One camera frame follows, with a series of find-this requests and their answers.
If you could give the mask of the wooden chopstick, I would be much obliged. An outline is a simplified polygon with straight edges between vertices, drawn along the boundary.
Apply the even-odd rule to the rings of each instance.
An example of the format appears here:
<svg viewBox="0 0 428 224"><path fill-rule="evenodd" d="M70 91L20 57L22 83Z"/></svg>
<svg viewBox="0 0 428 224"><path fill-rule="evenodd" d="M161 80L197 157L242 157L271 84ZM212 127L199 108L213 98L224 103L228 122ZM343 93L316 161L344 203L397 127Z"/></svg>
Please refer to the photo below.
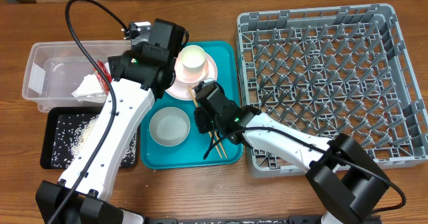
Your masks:
<svg viewBox="0 0 428 224"><path fill-rule="evenodd" d="M217 133L216 131L215 131L215 137L216 137L216 139L217 139L217 140L219 140L219 139L220 139L220 137L219 137L219 135L218 135L218 133ZM225 151L225 149L224 149L224 147L223 147L222 142L219 142L219 143L218 143L218 145L219 145L219 147L220 147L220 149L221 149L221 151L222 151L222 153L223 153L224 157L225 157L225 158L228 158L227 153L226 153L226 151Z"/></svg>
<svg viewBox="0 0 428 224"><path fill-rule="evenodd" d="M192 91L192 88L191 88L191 86L187 86L187 90L188 90L188 93L189 93L189 95L190 95L190 97L191 97L191 99L192 99L192 101L193 101L193 103L194 103L194 105L195 105L195 107L197 108L197 107L199 107L199 105L198 105L198 103L197 103L197 101L196 101L196 99L195 99L195 96L194 96L194 94L193 94L193 91ZM210 140L210 146L213 144L213 141L214 141L214 136L213 136L213 134L212 134L212 132L210 131L210 132L208 132L208 134L209 134L209 136L211 137L211 140ZM218 146L215 146L215 149L217 150L217 152L218 152L218 154L219 154L219 156L220 156L220 158L223 158L223 155L221 154L221 151L219 150L219 147Z"/></svg>

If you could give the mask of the grey bowl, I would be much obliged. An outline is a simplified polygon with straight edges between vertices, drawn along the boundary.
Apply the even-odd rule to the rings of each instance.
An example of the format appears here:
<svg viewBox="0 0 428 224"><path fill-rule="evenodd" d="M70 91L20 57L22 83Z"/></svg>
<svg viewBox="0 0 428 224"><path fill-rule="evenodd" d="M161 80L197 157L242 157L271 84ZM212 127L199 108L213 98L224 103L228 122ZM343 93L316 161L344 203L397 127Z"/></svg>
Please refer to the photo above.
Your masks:
<svg viewBox="0 0 428 224"><path fill-rule="evenodd" d="M191 124L187 114L176 107L165 107L154 113L149 133L159 145L172 147L181 144L189 135Z"/></svg>

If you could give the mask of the red snack wrapper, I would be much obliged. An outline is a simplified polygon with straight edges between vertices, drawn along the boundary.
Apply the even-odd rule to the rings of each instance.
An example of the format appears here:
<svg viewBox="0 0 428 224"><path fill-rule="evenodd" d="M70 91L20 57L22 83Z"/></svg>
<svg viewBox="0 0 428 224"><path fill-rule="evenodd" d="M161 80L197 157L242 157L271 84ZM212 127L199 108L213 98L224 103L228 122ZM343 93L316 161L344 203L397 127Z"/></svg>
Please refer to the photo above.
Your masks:
<svg viewBox="0 0 428 224"><path fill-rule="evenodd" d="M112 81L112 76L110 75L110 72L108 71L108 68L106 67L106 65L103 62L101 62L100 60L97 60L97 66L100 68L101 72L106 77L106 80L102 77L101 73L98 72L97 70L95 70L94 73L98 79L98 82L99 82L102 90L104 91L104 93L106 95L108 95L109 87L108 87L107 83L110 83Z"/></svg>

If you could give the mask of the white tissue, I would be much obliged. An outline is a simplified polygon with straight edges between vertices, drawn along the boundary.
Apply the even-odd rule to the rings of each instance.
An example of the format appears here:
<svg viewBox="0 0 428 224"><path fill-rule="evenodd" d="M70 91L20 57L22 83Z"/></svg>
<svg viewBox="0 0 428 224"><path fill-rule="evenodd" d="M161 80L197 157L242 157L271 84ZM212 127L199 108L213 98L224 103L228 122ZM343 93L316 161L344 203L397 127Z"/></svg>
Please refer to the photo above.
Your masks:
<svg viewBox="0 0 428 224"><path fill-rule="evenodd" d="M72 92L73 97L102 97L106 96L95 74L88 74L82 83Z"/></svg>

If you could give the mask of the white cooked rice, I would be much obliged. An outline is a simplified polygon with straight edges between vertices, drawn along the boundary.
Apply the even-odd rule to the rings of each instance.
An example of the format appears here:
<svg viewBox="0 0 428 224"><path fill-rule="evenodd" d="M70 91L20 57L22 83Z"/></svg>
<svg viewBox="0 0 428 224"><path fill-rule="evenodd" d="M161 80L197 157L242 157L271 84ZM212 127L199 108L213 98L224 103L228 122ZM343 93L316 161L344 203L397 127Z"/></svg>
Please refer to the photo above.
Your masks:
<svg viewBox="0 0 428 224"><path fill-rule="evenodd" d="M53 141L50 165L66 169L78 156L91 133L97 114L62 114L59 116Z"/></svg>

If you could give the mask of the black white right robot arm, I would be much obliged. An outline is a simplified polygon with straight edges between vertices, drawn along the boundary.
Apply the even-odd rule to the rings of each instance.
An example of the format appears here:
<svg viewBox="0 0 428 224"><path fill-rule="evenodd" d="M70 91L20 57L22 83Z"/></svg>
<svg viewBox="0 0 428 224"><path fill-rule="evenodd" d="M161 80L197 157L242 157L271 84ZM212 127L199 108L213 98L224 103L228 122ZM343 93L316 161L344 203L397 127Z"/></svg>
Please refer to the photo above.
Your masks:
<svg viewBox="0 0 428 224"><path fill-rule="evenodd" d="M201 134L218 130L221 139L272 153L304 172L326 209L321 223L363 223L392 187L383 170L350 136L311 136L287 127L252 106L235 103L194 111Z"/></svg>

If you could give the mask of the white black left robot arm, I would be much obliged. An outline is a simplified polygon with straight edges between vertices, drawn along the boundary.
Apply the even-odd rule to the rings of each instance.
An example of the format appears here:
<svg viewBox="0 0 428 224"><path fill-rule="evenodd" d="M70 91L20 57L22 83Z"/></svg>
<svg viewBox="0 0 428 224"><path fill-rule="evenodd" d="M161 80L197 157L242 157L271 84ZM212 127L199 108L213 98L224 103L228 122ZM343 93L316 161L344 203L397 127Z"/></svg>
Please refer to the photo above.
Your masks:
<svg viewBox="0 0 428 224"><path fill-rule="evenodd" d="M83 148L57 183L35 195L46 223L144 223L144 216L109 203L136 129L175 80L175 62L189 40L180 25L156 19L148 41L108 58L109 95Z"/></svg>

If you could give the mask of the clear plastic waste bin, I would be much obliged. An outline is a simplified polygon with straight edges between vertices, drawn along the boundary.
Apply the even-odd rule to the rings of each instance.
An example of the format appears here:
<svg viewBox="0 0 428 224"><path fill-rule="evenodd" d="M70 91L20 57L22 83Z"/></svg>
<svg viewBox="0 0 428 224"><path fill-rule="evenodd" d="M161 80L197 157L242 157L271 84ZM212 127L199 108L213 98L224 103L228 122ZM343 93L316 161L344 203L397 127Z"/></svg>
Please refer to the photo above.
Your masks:
<svg viewBox="0 0 428 224"><path fill-rule="evenodd" d="M106 95L73 96L94 68L74 41L35 43L29 53L22 96L37 103L38 110L55 107L101 106Z"/></svg>

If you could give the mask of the black food waste tray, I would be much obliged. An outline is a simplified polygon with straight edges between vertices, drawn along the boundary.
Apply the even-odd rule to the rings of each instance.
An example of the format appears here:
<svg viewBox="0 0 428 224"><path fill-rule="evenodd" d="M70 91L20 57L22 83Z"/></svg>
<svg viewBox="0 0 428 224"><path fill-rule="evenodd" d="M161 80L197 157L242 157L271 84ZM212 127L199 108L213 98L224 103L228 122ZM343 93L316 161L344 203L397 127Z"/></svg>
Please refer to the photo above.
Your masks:
<svg viewBox="0 0 428 224"><path fill-rule="evenodd" d="M49 111L40 156L43 169L66 169L77 158L100 107L56 107Z"/></svg>

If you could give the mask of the grey dishwasher rack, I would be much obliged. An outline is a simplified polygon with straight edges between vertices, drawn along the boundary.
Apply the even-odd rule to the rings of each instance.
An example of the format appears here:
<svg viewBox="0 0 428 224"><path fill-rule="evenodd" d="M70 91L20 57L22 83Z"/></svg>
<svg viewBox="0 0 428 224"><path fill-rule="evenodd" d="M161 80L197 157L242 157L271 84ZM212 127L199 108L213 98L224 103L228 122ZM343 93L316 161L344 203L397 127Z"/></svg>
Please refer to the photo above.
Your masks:
<svg viewBox="0 0 428 224"><path fill-rule="evenodd" d="M384 169L427 161L427 108L391 5L242 13L236 46L243 105L350 135Z"/></svg>

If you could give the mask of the pink plate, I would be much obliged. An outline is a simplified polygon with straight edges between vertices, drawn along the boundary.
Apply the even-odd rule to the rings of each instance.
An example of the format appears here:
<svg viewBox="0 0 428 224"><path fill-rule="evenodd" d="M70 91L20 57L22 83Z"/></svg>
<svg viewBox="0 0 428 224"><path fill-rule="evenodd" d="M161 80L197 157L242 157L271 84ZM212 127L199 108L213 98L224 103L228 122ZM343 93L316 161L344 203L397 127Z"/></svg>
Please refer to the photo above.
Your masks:
<svg viewBox="0 0 428 224"><path fill-rule="evenodd" d="M207 63L205 64L203 70L205 75L202 78L199 78L196 82L193 83L184 83L176 78L174 84L166 90L166 93L178 100L190 101L191 97L188 91L189 86L194 88L198 85L199 82L210 78L217 80L218 70L214 59L208 53L205 54L205 57L207 58Z"/></svg>

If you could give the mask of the small pink bowl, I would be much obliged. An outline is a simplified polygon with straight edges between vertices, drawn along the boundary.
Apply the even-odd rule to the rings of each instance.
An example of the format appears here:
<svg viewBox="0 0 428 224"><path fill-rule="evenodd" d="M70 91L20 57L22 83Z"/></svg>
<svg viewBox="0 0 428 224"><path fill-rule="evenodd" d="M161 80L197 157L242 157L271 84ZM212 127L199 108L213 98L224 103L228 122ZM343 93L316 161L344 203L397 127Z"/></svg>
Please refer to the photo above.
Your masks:
<svg viewBox="0 0 428 224"><path fill-rule="evenodd" d="M193 82L196 82L199 78L202 78L205 75L203 73L203 70L204 68L199 73L191 73L187 71L182 65L180 55L175 65L175 71L176 71L178 80L184 83L193 83Z"/></svg>

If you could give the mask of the pale green cup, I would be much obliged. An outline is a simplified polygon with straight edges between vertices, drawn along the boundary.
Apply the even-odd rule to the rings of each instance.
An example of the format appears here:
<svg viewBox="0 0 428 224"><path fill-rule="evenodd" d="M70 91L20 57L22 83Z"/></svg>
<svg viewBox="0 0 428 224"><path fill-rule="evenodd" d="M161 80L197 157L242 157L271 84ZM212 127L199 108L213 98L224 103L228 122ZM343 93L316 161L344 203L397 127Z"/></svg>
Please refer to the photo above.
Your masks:
<svg viewBox="0 0 428 224"><path fill-rule="evenodd" d="M180 54L183 67L191 73L199 73L205 65L205 51L198 45L188 45Z"/></svg>

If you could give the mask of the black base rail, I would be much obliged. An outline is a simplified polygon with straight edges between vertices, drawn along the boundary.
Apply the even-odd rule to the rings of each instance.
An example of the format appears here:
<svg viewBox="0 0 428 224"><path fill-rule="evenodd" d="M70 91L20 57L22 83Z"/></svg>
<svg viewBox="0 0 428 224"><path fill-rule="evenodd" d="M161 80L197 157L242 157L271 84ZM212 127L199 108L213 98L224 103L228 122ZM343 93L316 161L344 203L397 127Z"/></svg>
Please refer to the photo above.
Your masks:
<svg viewBox="0 0 428 224"><path fill-rule="evenodd" d="M285 218L189 219L148 218L146 224L320 224L321 215L292 215Z"/></svg>

